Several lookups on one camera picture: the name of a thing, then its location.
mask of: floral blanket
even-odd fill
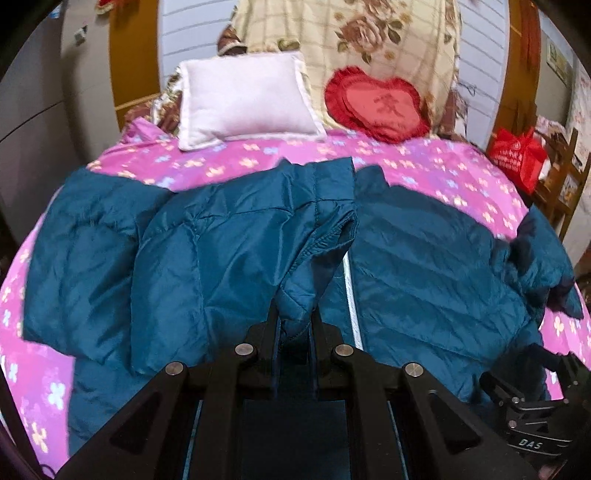
[[[355,166],[380,165],[390,184],[402,184],[453,205],[496,235],[513,237],[527,211],[506,177],[462,143],[421,138],[388,145],[346,131],[329,132],[325,142],[237,141],[192,153],[179,151],[177,142],[138,118],[121,143],[88,168],[180,191],[273,168],[282,158],[304,164],[352,156]],[[41,463],[58,470],[67,460],[73,360],[20,338],[28,261],[42,221],[43,217],[21,246],[0,288],[0,363]],[[591,361],[587,311],[578,321],[547,310],[541,331],[549,350],[573,351],[583,361]],[[553,398],[561,398],[555,375],[548,376],[548,386]]]

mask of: metal screw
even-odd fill
[[[351,356],[353,355],[353,347],[346,343],[341,343],[335,348],[335,353],[339,356]]]
[[[404,371],[411,377],[420,377],[425,370],[421,365],[413,363],[404,367]]]
[[[181,362],[170,362],[164,371],[168,375],[178,375],[180,372],[183,371],[183,364]]]
[[[241,356],[250,355],[255,351],[255,348],[250,343],[241,343],[240,345],[236,345],[234,351]]]

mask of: teal puffer jacket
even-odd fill
[[[285,161],[179,194],[81,170],[41,227],[24,337],[77,359],[73,453],[169,361],[240,343],[271,300],[283,345],[306,337],[319,304],[348,343],[386,364],[421,362],[464,401],[486,400],[489,369],[539,397],[543,372],[519,353],[541,342],[548,298],[582,316],[572,285],[537,210],[509,244],[389,187],[379,167],[355,177],[350,159]]]

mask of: jacket sleeve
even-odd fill
[[[129,297],[139,239],[172,192],[72,174],[51,204],[27,277],[23,337],[100,364],[129,365]]]

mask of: jacket zipper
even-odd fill
[[[343,257],[343,271],[345,272],[345,292],[347,294],[347,305],[349,306],[351,329],[353,330],[353,341],[355,342],[355,348],[363,350],[361,331],[359,330],[359,319],[357,317],[357,307],[355,306],[355,296],[353,295],[353,281],[351,279],[349,252],[345,253],[345,256]]]

